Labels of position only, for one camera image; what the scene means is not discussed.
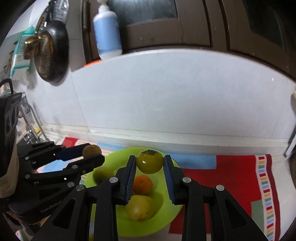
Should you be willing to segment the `black frying pan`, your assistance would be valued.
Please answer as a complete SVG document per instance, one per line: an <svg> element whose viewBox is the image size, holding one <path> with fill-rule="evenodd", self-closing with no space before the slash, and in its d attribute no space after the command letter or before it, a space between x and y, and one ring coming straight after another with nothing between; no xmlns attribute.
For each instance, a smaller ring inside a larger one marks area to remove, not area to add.
<svg viewBox="0 0 296 241"><path fill-rule="evenodd" d="M48 83L58 83L64 77L69 63L69 38L65 24L61 21L49 23L43 32L49 33L53 42L53 61L48 78L42 78Z"/></svg>

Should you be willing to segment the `green apple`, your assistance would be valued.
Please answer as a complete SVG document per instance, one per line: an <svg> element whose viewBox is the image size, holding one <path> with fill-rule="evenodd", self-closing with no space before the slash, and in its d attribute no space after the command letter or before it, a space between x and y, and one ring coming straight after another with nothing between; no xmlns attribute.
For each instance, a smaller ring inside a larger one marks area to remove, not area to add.
<svg viewBox="0 0 296 241"><path fill-rule="evenodd" d="M114 176L114 171L107 166L100 166L93 171L93 181L96 185L100 185L102 182L108 180Z"/></svg>

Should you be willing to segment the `blue white pump bottle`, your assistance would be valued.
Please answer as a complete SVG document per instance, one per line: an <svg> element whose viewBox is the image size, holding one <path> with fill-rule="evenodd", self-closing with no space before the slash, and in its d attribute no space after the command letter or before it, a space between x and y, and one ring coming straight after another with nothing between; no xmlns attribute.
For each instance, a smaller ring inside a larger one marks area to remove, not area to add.
<svg viewBox="0 0 296 241"><path fill-rule="evenodd" d="M122 54L118 17L107 1L97 2L98 14L93 18L95 41L100 59L107 60Z"/></svg>

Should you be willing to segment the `colourful patterned mat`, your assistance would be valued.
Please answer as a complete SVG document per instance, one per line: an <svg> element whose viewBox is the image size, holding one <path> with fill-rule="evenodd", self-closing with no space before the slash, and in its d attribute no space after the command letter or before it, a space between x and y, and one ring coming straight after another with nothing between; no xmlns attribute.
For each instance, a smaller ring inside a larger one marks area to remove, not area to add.
<svg viewBox="0 0 296 241"><path fill-rule="evenodd" d="M106 156L104 165L115 173L118 168L127 163L130 155L135 155L144 150L145 147L124 148L119 146L96 143L102 149L102 154ZM255 223L267 236L268 240L280 240L280 202L276 190L275 180L272 173L272 157L266 155L247 156L225 156L225 155L198 155L175 152L162 152L162 155L170 155L171 158L184 171L185 175L196 180L201 185L214 187L223 185L230 194L239 202L244 210L252 217ZM61 160L47 164L37 171L39 173L60 171L68 163L79 160L76 158L67 162ZM145 233L152 235L160 230L164 225L170 225L169 233L181 237L183 230L182 221L184 219L184 207L174 206L168 198L164 197L163 204L160 205L158 223L147 230L149 232L135 231L133 233ZM132 235L132 231L124 230L132 220L126 216L124 207L119 207L117 212L118 233L121 237L140 237Z"/></svg>

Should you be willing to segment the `perforated steel steamer plate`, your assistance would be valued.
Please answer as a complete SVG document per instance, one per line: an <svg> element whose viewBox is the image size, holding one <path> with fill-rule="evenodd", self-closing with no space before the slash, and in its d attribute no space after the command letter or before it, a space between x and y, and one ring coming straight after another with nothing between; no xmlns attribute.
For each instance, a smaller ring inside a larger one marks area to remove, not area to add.
<svg viewBox="0 0 296 241"><path fill-rule="evenodd" d="M61 21L66 24L69 12L69 0L56 0L49 2L49 20Z"/></svg>

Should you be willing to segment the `green persimmon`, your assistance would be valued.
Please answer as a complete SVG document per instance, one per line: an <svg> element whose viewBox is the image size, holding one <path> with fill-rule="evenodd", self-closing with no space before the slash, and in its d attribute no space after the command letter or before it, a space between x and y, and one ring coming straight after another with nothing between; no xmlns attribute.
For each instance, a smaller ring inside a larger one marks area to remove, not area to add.
<svg viewBox="0 0 296 241"><path fill-rule="evenodd" d="M145 174L157 173L164 165L162 154L153 149L140 151L136 157L137 168Z"/></svg>

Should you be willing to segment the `brass strainer ladle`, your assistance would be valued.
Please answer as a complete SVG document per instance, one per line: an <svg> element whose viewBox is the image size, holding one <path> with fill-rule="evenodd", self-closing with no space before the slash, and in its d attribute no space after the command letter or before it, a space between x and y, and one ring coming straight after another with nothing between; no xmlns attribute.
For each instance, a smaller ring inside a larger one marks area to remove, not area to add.
<svg viewBox="0 0 296 241"><path fill-rule="evenodd" d="M42 78L48 78L53 61L53 50L51 36L47 32L42 32L25 39L23 57L26 60L34 59L39 75Z"/></svg>

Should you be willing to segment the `lime green plate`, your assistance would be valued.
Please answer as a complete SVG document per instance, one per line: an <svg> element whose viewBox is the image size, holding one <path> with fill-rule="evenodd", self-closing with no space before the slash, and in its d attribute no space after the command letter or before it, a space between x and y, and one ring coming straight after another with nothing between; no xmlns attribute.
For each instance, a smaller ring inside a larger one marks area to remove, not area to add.
<svg viewBox="0 0 296 241"><path fill-rule="evenodd" d="M147 147L108 148L105 146L101 149L103 156L105 156L103 165L116 173L119 168L126 166L131 155L136 156L141 150L146 150ZM169 199L163 170L149 175L149 178L153 182L150 197L156 207L154 216L146 221L134 221L129 218L125 206L118 205L116 217L119 237L131 238L152 235L168 226L182 209L181 205L175 206Z"/></svg>

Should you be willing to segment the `large yellow-green pear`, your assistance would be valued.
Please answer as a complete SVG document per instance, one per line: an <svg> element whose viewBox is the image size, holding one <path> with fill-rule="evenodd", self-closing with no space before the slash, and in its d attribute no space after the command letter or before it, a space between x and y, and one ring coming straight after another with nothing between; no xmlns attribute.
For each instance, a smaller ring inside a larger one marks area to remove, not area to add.
<svg viewBox="0 0 296 241"><path fill-rule="evenodd" d="M125 206L125 209L131 220L145 221L153 216L156 205L149 196L133 195Z"/></svg>

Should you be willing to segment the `cream handled saucepan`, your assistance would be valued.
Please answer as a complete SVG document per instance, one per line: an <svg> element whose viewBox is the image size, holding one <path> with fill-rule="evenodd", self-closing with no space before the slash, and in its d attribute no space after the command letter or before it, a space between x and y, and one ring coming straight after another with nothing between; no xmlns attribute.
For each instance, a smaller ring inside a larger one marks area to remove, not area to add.
<svg viewBox="0 0 296 241"><path fill-rule="evenodd" d="M296 90L293 92L293 94L291 95L291 101L295 102L296 101Z"/></svg>

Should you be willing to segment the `orange tangerine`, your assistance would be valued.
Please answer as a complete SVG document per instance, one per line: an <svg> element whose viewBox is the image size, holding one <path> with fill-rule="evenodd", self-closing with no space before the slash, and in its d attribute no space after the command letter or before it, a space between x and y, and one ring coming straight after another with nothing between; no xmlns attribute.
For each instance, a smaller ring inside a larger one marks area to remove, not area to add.
<svg viewBox="0 0 296 241"><path fill-rule="evenodd" d="M152 180L145 175L138 175L134 179L133 192L137 195L149 195L153 189Z"/></svg>

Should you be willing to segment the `tissue paper pack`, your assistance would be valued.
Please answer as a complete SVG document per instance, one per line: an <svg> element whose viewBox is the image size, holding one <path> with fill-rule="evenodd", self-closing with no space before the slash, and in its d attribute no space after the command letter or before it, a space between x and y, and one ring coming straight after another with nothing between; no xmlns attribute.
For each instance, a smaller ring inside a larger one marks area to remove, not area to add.
<svg viewBox="0 0 296 241"><path fill-rule="evenodd" d="M12 80L19 80L22 85L28 85L27 71L30 67L30 59L24 58L24 44L25 40L32 36L35 32L33 26L27 28L20 36L16 48L13 53L12 64L11 64L11 74Z"/></svg>

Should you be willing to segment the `dark window frame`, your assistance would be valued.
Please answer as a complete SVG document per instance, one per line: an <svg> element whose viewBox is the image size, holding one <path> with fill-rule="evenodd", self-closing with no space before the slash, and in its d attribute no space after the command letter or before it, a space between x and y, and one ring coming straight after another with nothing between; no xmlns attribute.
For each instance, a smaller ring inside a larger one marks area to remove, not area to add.
<svg viewBox="0 0 296 241"><path fill-rule="evenodd" d="M124 53L189 46L253 58L295 78L295 1L107 1Z"/></svg>

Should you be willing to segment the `chrome kitchen faucet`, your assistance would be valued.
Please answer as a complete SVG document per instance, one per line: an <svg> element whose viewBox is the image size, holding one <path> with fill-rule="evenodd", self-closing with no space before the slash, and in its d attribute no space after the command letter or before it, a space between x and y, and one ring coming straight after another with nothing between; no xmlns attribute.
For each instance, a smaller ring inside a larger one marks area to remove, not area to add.
<svg viewBox="0 0 296 241"><path fill-rule="evenodd" d="M37 133L37 131L35 130L35 128L33 127L33 124L31 123L31 121L29 120L28 114L30 113L32 115L32 117L34 118L34 123L37 125L38 130L40 130L40 133L43 135L44 137L44 141L45 142L50 142L51 140L47 137L47 135L45 134L41 123L39 122L37 115L34 111L34 109L32 108L32 106L25 102L25 101L21 101L20 103L20 111L22 113L22 117L26 123L26 126L28 127L28 135L33 136L32 139L30 139L30 142L32 143L38 143L40 142L40 137Z"/></svg>

